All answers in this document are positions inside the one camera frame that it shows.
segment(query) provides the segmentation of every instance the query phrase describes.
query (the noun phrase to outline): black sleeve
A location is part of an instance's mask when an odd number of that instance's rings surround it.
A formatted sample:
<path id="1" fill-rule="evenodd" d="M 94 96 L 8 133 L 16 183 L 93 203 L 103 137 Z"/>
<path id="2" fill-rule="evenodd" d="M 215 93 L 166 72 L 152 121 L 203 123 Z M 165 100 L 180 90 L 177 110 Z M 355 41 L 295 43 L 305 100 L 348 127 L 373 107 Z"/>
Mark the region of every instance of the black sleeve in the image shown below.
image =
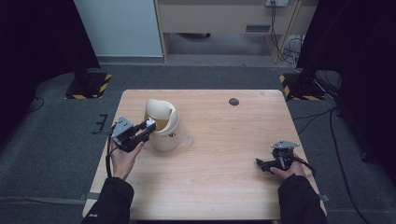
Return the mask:
<path id="1" fill-rule="evenodd" d="M 291 175 L 280 186 L 278 194 L 282 224 L 327 223 L 320 198 L 304 176 Z"/>
<path id="2" fill-rule="evenodd" d="M 129 223 L 134 189 L 117 177 L 106 179 L 98 201 L 81 223 Z"/>

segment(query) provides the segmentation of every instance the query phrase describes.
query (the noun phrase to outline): carpeted floor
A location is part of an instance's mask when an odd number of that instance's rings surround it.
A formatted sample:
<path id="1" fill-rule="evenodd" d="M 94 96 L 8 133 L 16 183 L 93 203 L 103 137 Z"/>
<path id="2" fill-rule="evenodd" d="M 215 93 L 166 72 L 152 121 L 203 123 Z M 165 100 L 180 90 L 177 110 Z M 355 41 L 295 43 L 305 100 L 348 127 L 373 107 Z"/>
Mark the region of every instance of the carpeted floor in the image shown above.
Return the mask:
<path id="1" fill-rule="evenodd" d="M 108 115 L 111 126 L 121 94 L 129 89 L 277 89 L 278 76 L 291 68 L 104 66 L 113 75 L 103 98 L 65 100 L 73 79 L 65 74 L 42 83 L 41 100 L 0 150 L 0 223 L 79 223 L 106 136 L 97 134 Z M 325 101 L 288 101 L 293 118 L 322 113 L 335 106 Z M 318 188 L 330 196 L 325 203 L 329 223 L 363 223 L 348 199 L 336 158 L 329 113 L 300 134 L 309 162 L 316 168 Z M 396 190 L 378 164 L 360 160 L 357 146 L 342 118 L 332 117 L 346 177 L 356 205 L 370 223 L 395 223 Z M 295 120 L 301 131 L 310 119 Z M 4 202 L 6 197 L 47 198 L 50 203 Z"/>

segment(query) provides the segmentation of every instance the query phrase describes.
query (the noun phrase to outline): person's arm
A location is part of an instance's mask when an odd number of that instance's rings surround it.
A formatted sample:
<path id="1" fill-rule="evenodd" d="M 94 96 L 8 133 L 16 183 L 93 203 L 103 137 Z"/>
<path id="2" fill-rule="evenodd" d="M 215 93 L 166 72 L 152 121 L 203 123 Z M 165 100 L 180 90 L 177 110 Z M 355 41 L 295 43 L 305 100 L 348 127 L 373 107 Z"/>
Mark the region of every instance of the person's arm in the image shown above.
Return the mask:
<path id="1" fill-rule="evenodd" d="M 294 161 L 288 171 L 275 167 L 271 171 L 285 179 L 278 189 L 282 224 L 327 223 L 320 198 L 306 179 L 301 163 Z"/>
<path id="2" fill-rule="evenodd" d="M 116 148 L 110 141 L 111 148 Z M 125 179 L 134 167 L 134 160 L 144 145 L 141 142 L 132 152 L 124 152 L 118 148 L 111 153 L 113 177 L 106 179 L 98 201 L 81 223 L 129 223 L 130 208 L 134 197 L 134 189 Z"/>

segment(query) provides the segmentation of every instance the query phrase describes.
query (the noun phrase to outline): wooden tabletop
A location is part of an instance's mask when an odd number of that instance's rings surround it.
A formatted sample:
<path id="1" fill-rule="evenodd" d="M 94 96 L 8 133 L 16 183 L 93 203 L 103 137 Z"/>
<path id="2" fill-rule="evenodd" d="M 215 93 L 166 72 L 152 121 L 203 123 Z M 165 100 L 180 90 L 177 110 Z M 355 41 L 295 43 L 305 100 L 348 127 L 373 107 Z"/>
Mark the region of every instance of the wooden tabletop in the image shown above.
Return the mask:
<path id="1" fill-rule="evenodd" d="M 239 105 L 230 105 L 231 98 Z M 193 143 L 168 152 L 143 148 L 127 179 L 134 187 L 131 219 L 280 219 L 282 180 L 262 172 L 255 159 L 272 161 L 271 145 L 280 139 L 301 143 L 281 91 L 130 90 L 114 120 L 140 123 L 148 99 L 173 104 Z M 106 179 L 105 149 L 91 192 L 99 193 Z M 294 151 L 306 160 L 303 146 Z M 87 200 L 84 216 L 94 203 Z"/>

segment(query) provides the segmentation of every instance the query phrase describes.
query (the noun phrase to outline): wall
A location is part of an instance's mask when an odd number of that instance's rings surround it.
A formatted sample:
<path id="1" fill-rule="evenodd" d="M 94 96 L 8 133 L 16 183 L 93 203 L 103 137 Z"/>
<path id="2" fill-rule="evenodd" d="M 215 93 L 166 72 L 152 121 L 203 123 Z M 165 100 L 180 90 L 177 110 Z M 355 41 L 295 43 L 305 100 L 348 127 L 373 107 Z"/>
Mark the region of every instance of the wall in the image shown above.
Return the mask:
<path id="1" fill-rule="evenodd" d="M 162 57 L 153 0 L 75 0 L 99 60 Z"/>

